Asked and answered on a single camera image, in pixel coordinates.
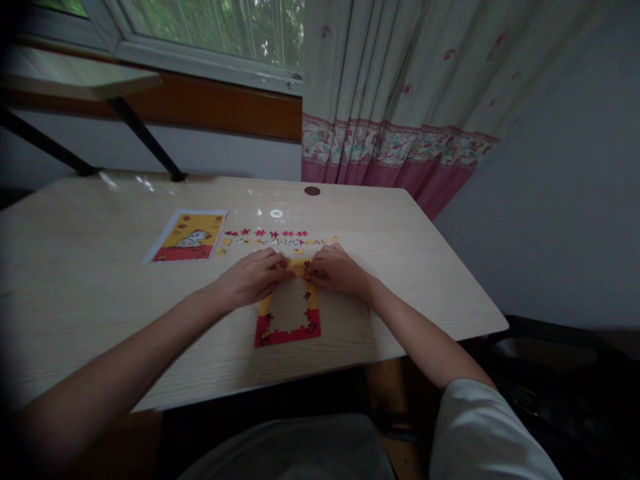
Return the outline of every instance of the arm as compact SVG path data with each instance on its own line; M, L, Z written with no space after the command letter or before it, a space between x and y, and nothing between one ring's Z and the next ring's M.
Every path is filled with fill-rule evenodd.
M278 264L285 267L286 258L270 248L246 256L28 404L19 423L44 465L56 470L70 462L226 312L266 297L291 278L290 271L275 269Z
M444 389L458 378L495 388L485 371L460 345L380 280L362 270L339 244L324 246L316 253L305 278L327 290L362 298L438 388Z

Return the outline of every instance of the finger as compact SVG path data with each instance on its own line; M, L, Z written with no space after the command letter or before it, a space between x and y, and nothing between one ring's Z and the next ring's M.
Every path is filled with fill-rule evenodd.
M330 249L327 246L324 246L324 247L322 247L322 250L316 252L316 254L313 256L311 261L324 260L324 259L332 257L334 254L335 254L334 250Z
M310 273L305 274L305 280L317 285L320 288L331 290L331 280L318 277L318 275L312 275Z
M306 272L314 273L316 271L324 270L328 268L329 265L330 265L329 259L320 259L320 260L311 259L311 263L308 264Z
M287 266L287 258L282 253L273 252L273 255L262 258L258 261L258 265L265 269L270 269L278 264L284 265L285 267Z
M269 247L269 248L266 248L264 250L256 250L255 252L250 253L247 256L252 258L252 259L255 259L255 260L260 260L260 259L263 259L263 258L270 257L270 256L272 256L274 254L275 254L275 250L272 249L271 247Z
M279 285L278 282L271 282L265 288L260 290L258 295L256 295L256 298L258 299L258 301L260 301L263 298L266 298L268 295L272 294L274 292L274 290L276 290L276 288L278 288L278 285Z
M265 274L266 282L281 282L286 280L291 280L295 277L295 273L291 270L278 269L278 270L269 270Z

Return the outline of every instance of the table leg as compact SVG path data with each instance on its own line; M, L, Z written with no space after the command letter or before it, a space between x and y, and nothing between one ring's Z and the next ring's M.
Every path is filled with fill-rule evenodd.
M76 170L81 177L93 175L99 171L98 168L92 167L58 142L40 132L40 130L37 130L20 117L12 114L9 110L0 109L0 125Z
M151 132L146 128L142 120L131 110L129 104L122 97L116 97L111 100L107 100L111 108L124 120L131 130L138 136L138 138L146 145L152 154L162 163L164 168L171 174L172 181L182 181L187 177L186 173L180 171L178 166L171 160L167 152L160 146Z

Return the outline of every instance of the floral curtain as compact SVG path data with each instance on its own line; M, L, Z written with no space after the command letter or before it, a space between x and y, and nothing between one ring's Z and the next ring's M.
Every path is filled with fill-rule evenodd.
M307 2L302 180L405 188L435 218L612 4Z

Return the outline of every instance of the white t-shirt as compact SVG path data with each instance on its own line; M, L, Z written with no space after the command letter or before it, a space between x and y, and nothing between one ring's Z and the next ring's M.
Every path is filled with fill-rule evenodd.
M368 417L273 421L220 444L186 479L395 478ZM496 390L473 380L447 386L431 454L431 480L561 479L553 462Z

